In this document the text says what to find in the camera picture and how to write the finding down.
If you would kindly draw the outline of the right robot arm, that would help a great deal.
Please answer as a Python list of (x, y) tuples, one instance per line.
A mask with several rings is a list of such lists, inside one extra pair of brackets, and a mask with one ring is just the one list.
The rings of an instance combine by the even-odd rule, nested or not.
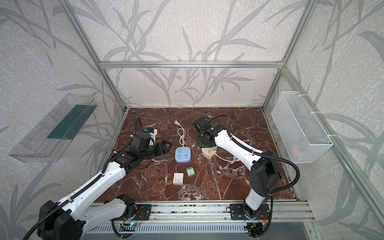
[[(245, 216), (253, 220), (262, 211), (262, 205), (267, 204), (267, 200), (273, 199), (273, 194), (292, 188), (299, 181), (301, 173), (299, 167), (286, 159), (277, 157), (273, 153), (265, 153), (246, 144), (235, 137), (230, 129), (230, 117), (227, 118), (226, 125), (220, 123), (212, 124), (218, 116), (207, 120), (201, 117), (194, 121), (193, 125), (198, 131), (197, 144), (200, 148), (218, 147), (226, 150), (236, 157), (251, 172), (251, 190), (243, 201)], [(295, 178), (285, 186), (275, 188), (281, 180), (279, 163), (291, 166), (295, 170)]]

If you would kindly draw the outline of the blue square power strip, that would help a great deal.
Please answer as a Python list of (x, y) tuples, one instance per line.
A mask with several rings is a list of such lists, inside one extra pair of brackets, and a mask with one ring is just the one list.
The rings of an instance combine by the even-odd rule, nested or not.
[(175, 150), (175, 160), (177, 163), (189, 163), (191, 161), (191, 148), (190, 147), (178, 147)]

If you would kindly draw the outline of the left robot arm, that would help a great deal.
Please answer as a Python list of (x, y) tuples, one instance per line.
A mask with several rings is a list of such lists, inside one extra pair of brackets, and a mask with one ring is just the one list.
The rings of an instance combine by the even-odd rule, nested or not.
[(136, 133), (131, 141), (115, 152), (103, 169), (68, 196), (57, 202), (47, 201), (41, 208), (38, 222), (26, 233), (27, 240), (33, 233), (43, 240), (79, 240), (99, 225), (115, 219), (135, 218), (135, 200), (126, 195), (89, 211), (89, 206), (107, 189), (137, 168), (142, 161), (169, 153), (172, 144), (156, 142), (156, 135), (146, 131)]

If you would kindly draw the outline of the pink round power strip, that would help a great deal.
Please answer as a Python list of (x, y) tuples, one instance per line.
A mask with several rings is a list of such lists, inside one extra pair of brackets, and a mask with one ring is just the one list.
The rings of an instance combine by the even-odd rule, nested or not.
[(213, 150), (213, 147), (212, 148), (201, 148), (202, 150), (202, 154), (208, 158), (208, 159), (211, 159), (217, 152)]

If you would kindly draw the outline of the white plug adapter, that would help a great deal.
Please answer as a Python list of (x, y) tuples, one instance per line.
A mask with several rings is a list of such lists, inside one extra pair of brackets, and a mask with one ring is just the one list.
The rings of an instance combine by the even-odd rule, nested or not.
[(174, 173), (173, 184), (174, 185), (183, 185), (184, 183), (184, 174), (183, 173)]

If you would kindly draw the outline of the light green plug adapter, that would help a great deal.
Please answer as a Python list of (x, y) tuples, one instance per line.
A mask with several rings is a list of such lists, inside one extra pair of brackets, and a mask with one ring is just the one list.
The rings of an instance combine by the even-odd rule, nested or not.
[(187, 171), (187, 175), (188, 175), (189, 177), (192, 177), (192, 176), (195, 175), (195, 170), (194, 170), (193, 167), (188, 167), (188, 168), (186, 169), (186, 171)]

